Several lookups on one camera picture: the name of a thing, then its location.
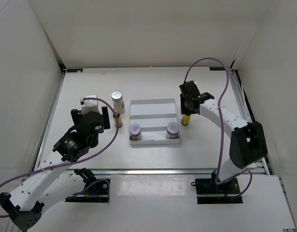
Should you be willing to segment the small yellow bottle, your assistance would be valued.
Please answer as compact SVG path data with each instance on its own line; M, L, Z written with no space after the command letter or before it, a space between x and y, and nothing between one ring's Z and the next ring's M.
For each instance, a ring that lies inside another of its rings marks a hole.
M183 114L181 124L187 126L190 123L191 115Z
M113 110L114 110L114 113L113 113L114 125L118 128L121 128L123 126L123 122L120 117L120 113L117 108L114 108Z

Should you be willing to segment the short red-label jar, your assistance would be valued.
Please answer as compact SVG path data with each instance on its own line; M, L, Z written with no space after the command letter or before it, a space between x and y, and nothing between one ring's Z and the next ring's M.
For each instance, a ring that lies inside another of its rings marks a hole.
M180 126L176 122L171 122L167 125L167 139L179 139L180 138Z
M129 138L131 141L140 141L142 139L141 126L137 123L132 123L129 126Z

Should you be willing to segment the tall silver-capped shaker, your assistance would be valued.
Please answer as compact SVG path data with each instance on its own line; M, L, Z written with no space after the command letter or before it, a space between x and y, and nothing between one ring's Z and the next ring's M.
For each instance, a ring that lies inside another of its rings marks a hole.
M120 114L125 112L125 104L123 100L123 94L119 90L115 90L111 93L111 98L113 101L114 107L118 110Z

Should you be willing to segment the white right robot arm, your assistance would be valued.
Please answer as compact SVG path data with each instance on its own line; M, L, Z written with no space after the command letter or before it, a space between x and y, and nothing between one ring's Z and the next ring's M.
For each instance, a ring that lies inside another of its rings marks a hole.
M225 162L219 158L211 180L211 189L222 193L228 182L243 173L246 167L267 156L263 127L257 121L248 122L222 108L213 95L200 93L194 81L183 82L179 88L182 114L201 115L221 129L220 155L223 154L224 136L230 138L229 158Z

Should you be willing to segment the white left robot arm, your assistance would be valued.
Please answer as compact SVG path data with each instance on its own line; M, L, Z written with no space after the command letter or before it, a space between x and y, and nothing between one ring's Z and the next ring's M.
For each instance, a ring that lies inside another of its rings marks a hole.
M0 193L0 205L14 225L26 232L36 225L53 205L78 195L93 195L109 185L108 179L97 179L90 169L74 170L61 184L52 185L60 175L78 163L99 142L99 134L110 129L109 108L96 107L91 111L73 109L74 125L55 143L50 155L39 168L26 174L27 179L11 192Z

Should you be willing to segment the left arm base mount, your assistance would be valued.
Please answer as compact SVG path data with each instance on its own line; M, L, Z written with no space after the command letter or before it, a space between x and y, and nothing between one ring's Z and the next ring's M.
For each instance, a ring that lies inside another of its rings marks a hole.
M89 169L75 169L74 173L80 176L85 186L79 194L72 194L65 199L70 203L108 203L110 194L110 179L96 178Z

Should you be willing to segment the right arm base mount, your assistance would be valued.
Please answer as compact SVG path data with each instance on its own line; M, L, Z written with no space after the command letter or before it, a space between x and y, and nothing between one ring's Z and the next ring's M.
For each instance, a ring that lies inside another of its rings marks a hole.
M197 204L241 204L243 203L240 194L238 180L235 177L229 182L221 185L215 183L215 171L210 178L197 178L191 182L196 188Z

